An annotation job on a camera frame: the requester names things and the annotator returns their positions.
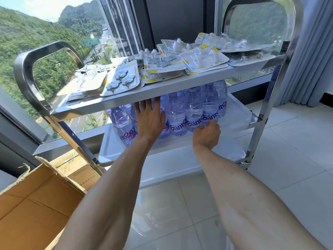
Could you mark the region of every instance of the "sky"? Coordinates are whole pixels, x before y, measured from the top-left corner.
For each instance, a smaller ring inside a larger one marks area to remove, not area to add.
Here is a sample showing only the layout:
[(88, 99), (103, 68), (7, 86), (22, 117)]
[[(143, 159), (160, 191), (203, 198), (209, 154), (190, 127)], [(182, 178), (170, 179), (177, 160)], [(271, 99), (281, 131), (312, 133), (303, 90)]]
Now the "sky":
[(92, 0), (0, 0), (0, 6), (18, 10), (30, 16), (43, 20), (56, 22), (67, 6), (76, 7), (82, 3), (90, 3)]

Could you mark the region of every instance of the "green road sign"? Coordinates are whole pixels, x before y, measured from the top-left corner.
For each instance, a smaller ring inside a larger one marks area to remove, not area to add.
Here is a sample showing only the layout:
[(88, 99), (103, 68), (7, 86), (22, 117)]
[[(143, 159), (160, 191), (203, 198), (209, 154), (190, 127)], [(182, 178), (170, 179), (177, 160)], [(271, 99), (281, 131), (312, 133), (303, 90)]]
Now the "green road sign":
[(98, 38), (93, 38), (93, 39), (85, 39), (81, 41), (81, 44), (83, 47), (89, 47), (89, 46), (94, 46), (100, 43), (100, 40)]

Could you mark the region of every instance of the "cloud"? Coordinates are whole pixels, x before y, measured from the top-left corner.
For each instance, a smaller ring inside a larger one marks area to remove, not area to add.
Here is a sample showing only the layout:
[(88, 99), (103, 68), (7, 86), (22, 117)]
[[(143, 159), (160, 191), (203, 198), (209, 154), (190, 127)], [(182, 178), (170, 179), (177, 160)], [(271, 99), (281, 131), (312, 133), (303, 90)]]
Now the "cloud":
[(52, 22), (58, 18), (67, 5), (76, 7), (82, 3), (89, 3), (92, 0), (23, 0), (26, 9), (33, 16)]

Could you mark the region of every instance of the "bottle label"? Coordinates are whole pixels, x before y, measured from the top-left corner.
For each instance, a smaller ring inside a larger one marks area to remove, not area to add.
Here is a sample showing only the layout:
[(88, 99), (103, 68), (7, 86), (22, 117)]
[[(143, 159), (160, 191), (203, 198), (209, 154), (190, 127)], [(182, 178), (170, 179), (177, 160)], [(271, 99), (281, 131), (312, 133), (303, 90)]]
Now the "bottle label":
[(170, 129), (174, 132), (180, 132), (183, 131), (186, 128), (186, 118), (184, 121), (179, 121), (179, 122), (169, 122)]
[(202, 119), (204, 121), (209, 121), (209, 120), (215, 120), (217, 119), (217, 115), (219, 113), (219, 110), (215, 111), (210, 111), (210, 112), (204, 112), (202, 115)]
[(126, 140), (127, 142), (129, 142), (132, 139), (134, 139), (135, 136), (136, 136), (136, 131), (135, 131), (134, 127), (132, 127), (132, 129), (129, 132), (126, 132), (124, 134), (120, 134), (119, 135), (120, 140)]
[(165, 133), (168, 133), (168, 132), (169, 132), (169, 122), (166, 121), (166, 122), (165, 122), (165, 126), (164, 126), (164, 128), (163, 128), (163, 130), (162, 130), (161, 135), (163, 135), (163, 134), (165, 134)]
[(199, 125), (202, 124), (202, 121), (203, 121), (202, 118), (203, 118), (203, 115), (196, 117), (196, 118), (186, 117), (186, 123), (189, 127), (198, 127)]
[(219, 112), (223, 112), (226, 107), (227, 107), (227, 101), (219, 105)]

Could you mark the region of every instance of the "hand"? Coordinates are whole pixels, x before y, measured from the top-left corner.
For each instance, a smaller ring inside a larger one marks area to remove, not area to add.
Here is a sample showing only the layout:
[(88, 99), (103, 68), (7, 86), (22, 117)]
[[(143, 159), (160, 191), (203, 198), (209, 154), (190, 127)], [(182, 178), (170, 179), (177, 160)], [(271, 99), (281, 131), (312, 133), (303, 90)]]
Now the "hand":
[(160, 114), (160, 97), (155, 97), (153, 109), (151, 99), (140, 103), (141, 109), (139, 102), (134, 104), (138, 119), (138, 137), (147, 139), (153, 145), (165, 126), (165, 111)]
[(209, 120), (206, 128), (200, 125), (195, 129), (193, 135), (194, 151), (200, 149), (200, 147), (207, 147), (212, 150), (219, 142), (220, 134), (220, 126), (216, 123), (216, 120)]

